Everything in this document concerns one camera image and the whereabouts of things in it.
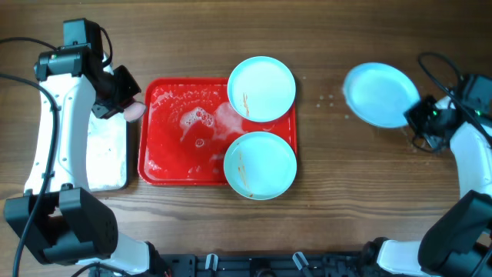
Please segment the pink green sponge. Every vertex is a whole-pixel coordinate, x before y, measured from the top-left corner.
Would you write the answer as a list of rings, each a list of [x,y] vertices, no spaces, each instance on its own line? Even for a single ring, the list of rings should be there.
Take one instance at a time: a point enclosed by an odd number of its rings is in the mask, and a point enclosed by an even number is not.
[[[126,122],[135,122],[139,120],[147,111],[147,106],[142,102],[133,102],[123,111],[123,117]]]

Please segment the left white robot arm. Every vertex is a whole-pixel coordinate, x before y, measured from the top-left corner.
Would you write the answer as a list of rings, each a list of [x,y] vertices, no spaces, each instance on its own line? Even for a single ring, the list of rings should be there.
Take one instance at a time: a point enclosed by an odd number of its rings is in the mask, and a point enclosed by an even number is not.
[[[112,210],[90,192],[87,174],[91,117],[145,113],[140,89],[124,66],[111,68],[90,44],[40,55],[34,86],[42,110],[35,160],[22,197],[5,203],[7,223],[41,264],[86,265],[122,275],[151,275],[157,254],[147,242],[119,232]]]

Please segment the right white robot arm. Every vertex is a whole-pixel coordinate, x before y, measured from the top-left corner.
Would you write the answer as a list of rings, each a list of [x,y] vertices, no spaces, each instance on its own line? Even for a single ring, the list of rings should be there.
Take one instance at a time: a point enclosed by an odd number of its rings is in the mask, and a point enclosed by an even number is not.
[[[489,277],[491,247],[478,239],[491,232],[490,119],[449,98],[415,105],[406,118],[425,135],[438,129],[450,134],[460,198],[419,242],[385,238],[368,242],[359,260],[360,275]]]

